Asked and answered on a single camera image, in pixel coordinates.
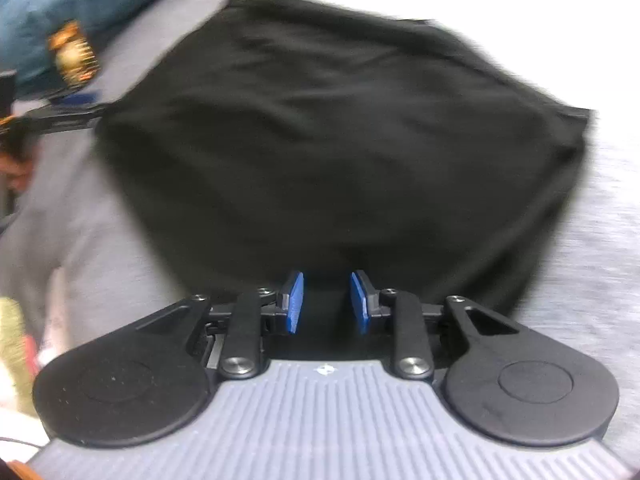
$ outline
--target folded black garment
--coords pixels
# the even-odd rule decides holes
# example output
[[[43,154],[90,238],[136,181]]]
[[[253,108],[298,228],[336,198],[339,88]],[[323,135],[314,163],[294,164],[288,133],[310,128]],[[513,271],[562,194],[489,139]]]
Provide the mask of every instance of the folded black garment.
[[[97,127],[189,289],[463,294],[508,311],[584,155],[589,113],[448,32],[303,0],[231,0]]]

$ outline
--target metal screw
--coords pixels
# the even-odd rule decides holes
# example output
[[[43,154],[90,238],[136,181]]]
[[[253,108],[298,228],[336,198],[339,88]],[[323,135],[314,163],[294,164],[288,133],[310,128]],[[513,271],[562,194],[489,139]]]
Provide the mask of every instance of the metal screw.
[[[422,375],[429,371],[427,361],[420,357],[404,357],[398,364],[402,372],[407,375]]]
[[[244,375],[254,369],[254,362],[246,357],[228,357],[222,363],[222,369],[233,375]]]

